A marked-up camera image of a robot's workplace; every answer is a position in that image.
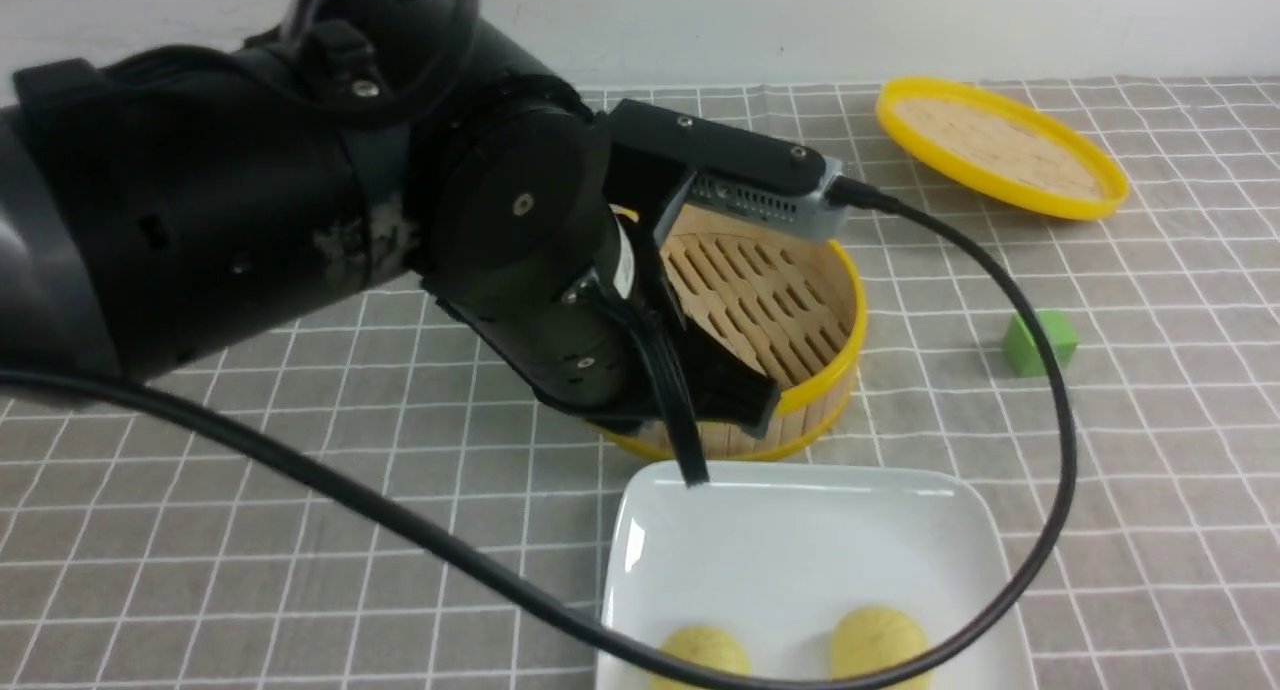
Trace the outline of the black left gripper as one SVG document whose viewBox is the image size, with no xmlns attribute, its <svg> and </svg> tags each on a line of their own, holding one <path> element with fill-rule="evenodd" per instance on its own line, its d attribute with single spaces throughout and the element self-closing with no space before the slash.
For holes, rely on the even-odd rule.
<svg viewBox="0 0 1280 690">
<path fill-rule="evenodd" d="M 604 201 L 458 204 L 425 221 L 420 274 L 541 403 L 588 421 L 660 417 L 698 488 L 710 479 L 698 421 L 763 439 L 781 388 L 682 316 L 658 261 Z"/>
</svg>

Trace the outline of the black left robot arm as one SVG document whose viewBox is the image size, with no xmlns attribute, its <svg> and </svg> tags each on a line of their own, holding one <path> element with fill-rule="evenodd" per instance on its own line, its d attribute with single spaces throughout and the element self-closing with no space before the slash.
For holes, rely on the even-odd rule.
<svg viewBox="0 0 1280 690">
<path fill-rule="evenodd" d="M 407 274 L 541 403 L 760 437 L 771 376 L 680 306 L 634 154 L 477 0 L 294 0 L 236 52 L 28 67 L 3 110 L 3 362 L 145 383 Z"/>
</svg>

